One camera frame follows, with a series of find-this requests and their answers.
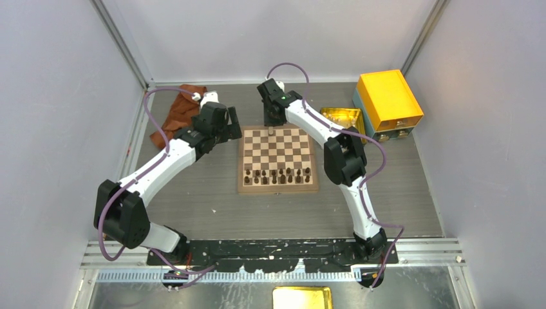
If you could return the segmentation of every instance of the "brown cloth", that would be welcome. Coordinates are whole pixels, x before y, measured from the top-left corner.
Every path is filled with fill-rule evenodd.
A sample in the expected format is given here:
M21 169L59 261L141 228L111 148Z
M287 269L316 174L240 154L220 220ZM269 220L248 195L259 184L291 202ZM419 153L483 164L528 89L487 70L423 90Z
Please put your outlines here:
M197 92L201 95L201 97L203 97L203 94L207 92L207 87L181 85L180 88L190 91L191 93ZM179 129L190 126L191 117L199 113L199 102L192 100L191 97L191 95L181 92L176 96L173 105L171 105L167 119L161 126L169 140L173 139L174 133ZM155 131L152 135L150 135L150 139L158 148L165 148L165 141L161 137L159 131Z

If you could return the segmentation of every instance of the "yellow box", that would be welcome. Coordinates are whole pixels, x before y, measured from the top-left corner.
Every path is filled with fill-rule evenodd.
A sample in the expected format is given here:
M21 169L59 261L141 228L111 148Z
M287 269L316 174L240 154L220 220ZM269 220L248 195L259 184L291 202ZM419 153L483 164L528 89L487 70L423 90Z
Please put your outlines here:
M362 74L357 91L376 132L415 127L423 117L400 70Z

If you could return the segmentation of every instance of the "gold metal plate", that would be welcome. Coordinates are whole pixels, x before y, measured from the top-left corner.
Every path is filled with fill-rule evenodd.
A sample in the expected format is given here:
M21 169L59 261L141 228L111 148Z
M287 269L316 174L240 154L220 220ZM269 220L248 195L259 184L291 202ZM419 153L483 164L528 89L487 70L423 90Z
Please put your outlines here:
M364 117L359 108L321 108L321 114L335 124L344 128L356 127L360 134L366 135Z
M408 134L408 130L400 130L398 131L398 138L408 137Z
M277 286L273 309L332 309L332 292L327 286Z

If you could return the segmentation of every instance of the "chess board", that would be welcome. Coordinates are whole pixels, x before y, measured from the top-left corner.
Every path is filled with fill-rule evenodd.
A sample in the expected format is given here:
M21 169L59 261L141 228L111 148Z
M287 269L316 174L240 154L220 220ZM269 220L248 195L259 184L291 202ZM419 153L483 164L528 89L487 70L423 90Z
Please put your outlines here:
M242 126L238 192L241 194L317 192L312 139L294 125Z

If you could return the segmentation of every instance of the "aluminum frame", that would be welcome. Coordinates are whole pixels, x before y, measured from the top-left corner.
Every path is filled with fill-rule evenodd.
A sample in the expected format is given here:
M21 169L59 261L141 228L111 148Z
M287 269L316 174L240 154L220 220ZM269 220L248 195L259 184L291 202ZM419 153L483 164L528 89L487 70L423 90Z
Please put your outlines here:
M106 250L109 254L116 253L121 244L116 241L106 241ZM461 308L475 308L474 298L470 289L467 265L459 242L455 238L402 238L398 241L399 262L387 264L393 267L447 267L451 283L455 289L457 301ZM162 274L169 269L165 266L148 266L146 259L148 249L137 247L126 249L114 262L105 260L99 249L98 241L90 241L80 266L80 288L76 295L74 308L87 308L95 283L126 282L150 283L158 282ZM202 278L203 283L231 283L231 282L276 282L276 281L355 281L359 279L360 269L377 268L377 265L354 265L347 273L317 273L306 274L305 267L300 265L291 273L260 274L260 273L209 273Z

